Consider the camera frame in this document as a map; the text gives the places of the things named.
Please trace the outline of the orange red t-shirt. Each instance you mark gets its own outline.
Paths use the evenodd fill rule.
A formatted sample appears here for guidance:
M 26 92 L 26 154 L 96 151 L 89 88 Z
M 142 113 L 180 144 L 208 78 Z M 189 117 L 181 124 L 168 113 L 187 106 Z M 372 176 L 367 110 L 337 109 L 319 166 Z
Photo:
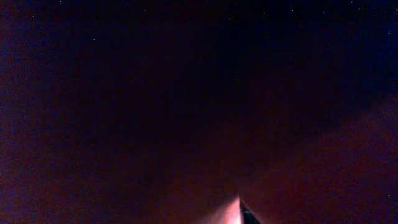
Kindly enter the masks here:
M 2 223 L 397 222 L 396 1 L 2 1 Z

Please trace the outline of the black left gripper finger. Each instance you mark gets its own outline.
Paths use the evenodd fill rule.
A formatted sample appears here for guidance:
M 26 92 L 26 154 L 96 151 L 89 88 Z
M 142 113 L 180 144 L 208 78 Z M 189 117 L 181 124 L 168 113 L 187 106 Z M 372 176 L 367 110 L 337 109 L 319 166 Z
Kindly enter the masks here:
M 239 211 L 241 224 L 261 224 L 254 214 L 246 208 L 242 200 L 239 200 Z

